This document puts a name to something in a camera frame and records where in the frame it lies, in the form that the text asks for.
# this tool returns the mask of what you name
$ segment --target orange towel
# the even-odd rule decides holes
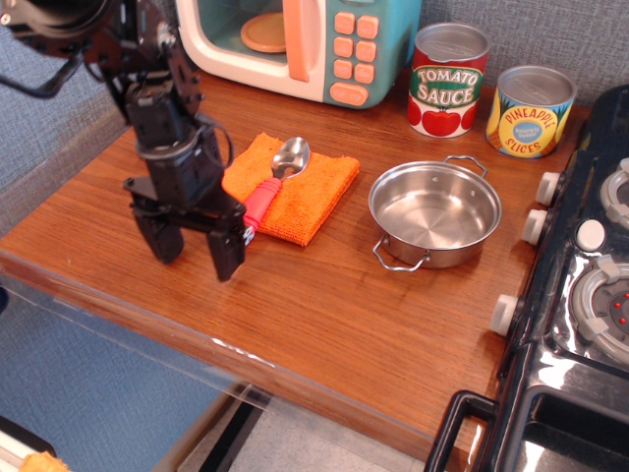
[[[259,134],[225,171],[225,190],[244,202],[261,182],[272,177],[271,161],[282,145]],[[358,175],[359,167],[352,157],[312,152],[306,169],[284,180],[258,231],[306,246]]]
[[[68,466],[61,459],[49,452],[27,455],[20,467],[20,472],[68,472]]]

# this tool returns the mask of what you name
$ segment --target pineapple slices can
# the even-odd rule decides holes
[[[543,66],[507,69],[498,77],[487,140],[515,157],[535,158],[553,152],[576,94],[575,83],[557,70]]]

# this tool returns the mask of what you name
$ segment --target wooden table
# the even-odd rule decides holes
[[[536,253],[520,239],[526,216],[539,207],[543,173],[565,167],[588,110],[573,109],[554,154],[517,159],[486,141],[491,89],[473,130],[441,140],[408,125],[408,81],[403,74],[381,105],[356,111],[202,76],[202,109],[237,152],[264,131],[360,160],[306,248],[258,234],[233,279],[219,283],[204,236],[186,231],[183,254],[162,265],[121,186],[146,173],[130,131],[0,241],[0,269],[425,459],[455,391],[496,395],[504,340],[489,330],[493,305],[524,287]],[[463,153],[488,168],[503,205],[481,254],[448,269],[382,268],[372,254],[374,180],[402,162]]]

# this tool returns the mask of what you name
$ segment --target microwave door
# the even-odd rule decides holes
[[[239,8],[231,2],[177,0],[180,35],[193,62],[224,79],[323,101],[325,0],[283,1],[285,54],[248,50],[239,27],[255,13]]]

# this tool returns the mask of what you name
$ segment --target orange button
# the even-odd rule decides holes
[[[334,17],[334,29],[341,34],[351,34],[354,32],[356,17],[353,13],[340,12]]]
[[[354,79],[361,84],[372,83],[373,79],[375,79],[375,67],[372,64],[358,64]]]
[[[377,17],[364,15],[358,18],[358,36],[366,39],[374,39],[377,36],[379,20]]]
[[[354,64],[345,59],[337,59],[334,61],[334,75],[339,79],[351,79],[354,72]]]
[[[341,57],[352,57],[352,54],[354,54],[354,41],[349,37],[335,37],[334,54]]]
[[[342,82],[332,84],[332,87],[330,87],[330,95],[332,95],[332,98],[336,101],[354,106],[365,104],[370,97],[370,93],[363,86],[343,84]]]
[[[359,61],[373,62],[377,46],[373,41],[358,41],[356,43],[356,57]]]

